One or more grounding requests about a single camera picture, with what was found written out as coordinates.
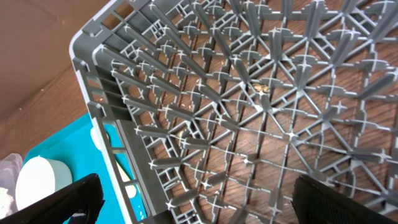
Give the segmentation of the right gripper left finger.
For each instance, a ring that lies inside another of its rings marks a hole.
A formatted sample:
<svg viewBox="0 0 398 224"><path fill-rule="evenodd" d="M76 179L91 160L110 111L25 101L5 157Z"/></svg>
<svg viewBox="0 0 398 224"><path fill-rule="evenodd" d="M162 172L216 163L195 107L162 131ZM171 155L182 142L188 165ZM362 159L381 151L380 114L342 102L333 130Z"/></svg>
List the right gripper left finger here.
<svg viewBox="0 0 398 224"><path fill-rule="evenodd" d="M1 224L96 223L104 205L98 174L86 177L1 220Z"/></svg>

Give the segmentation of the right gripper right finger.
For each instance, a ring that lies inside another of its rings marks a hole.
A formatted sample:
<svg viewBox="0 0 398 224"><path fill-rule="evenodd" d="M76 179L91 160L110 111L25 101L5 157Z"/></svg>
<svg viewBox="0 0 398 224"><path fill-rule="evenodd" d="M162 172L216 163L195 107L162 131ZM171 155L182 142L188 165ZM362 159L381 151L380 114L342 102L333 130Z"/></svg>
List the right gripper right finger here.
<svg viewBox="0 0 398 224"><path fill-rule="evenodd" d="M397 224L308 175L296 179L292 206L300 224Z"/></svg>

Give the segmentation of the small white bowl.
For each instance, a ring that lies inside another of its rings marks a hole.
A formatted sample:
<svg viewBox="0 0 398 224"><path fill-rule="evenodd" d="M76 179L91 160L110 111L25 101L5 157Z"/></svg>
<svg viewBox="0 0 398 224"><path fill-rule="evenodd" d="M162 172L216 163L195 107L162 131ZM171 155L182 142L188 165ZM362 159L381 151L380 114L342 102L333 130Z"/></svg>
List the small white bowl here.
<svg viewBox="0 0 398 224"><path fill-rule="evenodd" d="M22 210L72 182L72 173L64 162L33 157L22 166L17 178L17 208Z"/></svg>

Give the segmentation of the white bowl with rice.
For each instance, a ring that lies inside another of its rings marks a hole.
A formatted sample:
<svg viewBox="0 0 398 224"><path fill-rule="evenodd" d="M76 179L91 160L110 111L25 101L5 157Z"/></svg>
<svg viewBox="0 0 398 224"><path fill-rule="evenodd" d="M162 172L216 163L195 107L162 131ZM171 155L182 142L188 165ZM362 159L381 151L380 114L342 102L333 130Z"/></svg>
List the white bowl with rice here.
<svg viewBox="0 0 398 224"><path fill-rule="evenodd" d="M102 151L102 147L100 145L100 138L98 137L96 130L94 128L91 128L90 136L97 150Z"/></svg>

